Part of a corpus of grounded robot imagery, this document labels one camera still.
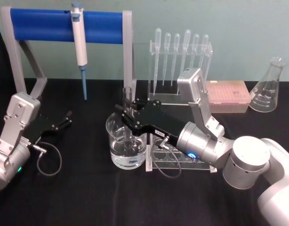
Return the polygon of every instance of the black tabletop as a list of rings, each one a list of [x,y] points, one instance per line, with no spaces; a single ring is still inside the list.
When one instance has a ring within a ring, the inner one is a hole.
[[[255,83],[247,83],[252,88]],[[268,225],[257,198],[269,186],[263,177],[249,190],[230,187],[222,171],[184,170],[167,179],[145,165],[121,170],[111,161],[105,121],[121,103],[122,81],[88,81],[88,101],[78,80],[49,80],[40,113],[62,117],[72,110],[72,126],[56,144],[63,157],[60,173],[38,173],[38,153],[0,191],[0,225],[60,226],[220,226]],[[136,96],[146,98],[147,82],[138,81]],[[0,133],[11,92],[0,89]],[[191,121],[188,107],[165,107]],[[214,114],[226,137],[250,135],[277,141],[289,152],[289,83],[280,83],[278,107],[271,113]]]

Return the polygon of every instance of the pipette rack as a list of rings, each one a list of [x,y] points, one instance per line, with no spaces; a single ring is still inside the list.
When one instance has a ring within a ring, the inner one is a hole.
[[[205,51],[202,51],[202,47],[204,49],[204,46],[202,44],[199,44],[197,47],[197,50],[195,52],[193,67],[197,67],[197,68],[199,67],[199,59],[201,55],[203,54],[203,62],[202,62],[201,69],[203,72],[203,76],[206,80],[208,72],[209,72],[209,66],[210,66],[210,61],[211,61],[211,57],[213,54],[213,50],[212,50],[212,46],[210,42],[208,42],[207,45],[205,45],[206,47]],[[182,43],[179,44],[179,47],[178,47],[173,85],[171,85],[171,67],[172,67],[173,54],[174,54],[173,43],[171,43],[169,47],[165,81],[164,81],[164,85],[162,85],[163,61],[164,61],[164,55],[165,55],[164,53],[165,53],[165,49],[164,49],[164,43],[162,40],[161,48],[159,52],[158,80],[157,80],[157,86],[156,86],[156,91],[154,95],[153,93],[154,81],[153,80],[154,80],[154,64],[155,64],[156,55],[155,55],[155,43],[152,40],[150,41],[148,100],[158,99],[162,102],[163,105],[188,105],[186,101],[183,101],[181,99],[180,94],[177,95],[177,79],[180,74],[180,67],[181,67],[182,54],[183,54],[183,44]],[[190,66],[190,61],[191,61],[193,54],[194,54],[193,44],[189,44],[187,52],[186,52],[184,69]]]

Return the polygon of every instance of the erlenmeyer flask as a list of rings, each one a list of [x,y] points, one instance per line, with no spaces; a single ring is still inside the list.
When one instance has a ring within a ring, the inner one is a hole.
[[[249,106],[258,112],[271,112],[277,106],[280,75],[286,60],[282,57],[272,57],[265,76],[251,90]]]

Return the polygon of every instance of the blue pipette tip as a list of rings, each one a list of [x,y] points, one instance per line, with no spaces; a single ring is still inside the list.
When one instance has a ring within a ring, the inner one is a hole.
[[[84,99],[87,100],[87,86],[86,86],[86,72],[85,69],[81,69],[80,73],[82,75],[82,84],[83,84],[83,93],[84,93]]]

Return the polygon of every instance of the glass beaker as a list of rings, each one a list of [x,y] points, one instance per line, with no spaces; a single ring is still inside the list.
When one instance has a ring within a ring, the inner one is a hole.
[[[277,106],[280,75],[286,60],[282,57],[272,57],[265,76],[250,92],[249,106],[258,112],[271,112]]]
[[[130,87],[123,89],[123,107],[130,116],[132,92]],[[124,170],[139,167],[145,161],[146,134],[135,137],[132,131],[121,121],[119,114],[113,113],[106,121],[109,145],[113,163]]]

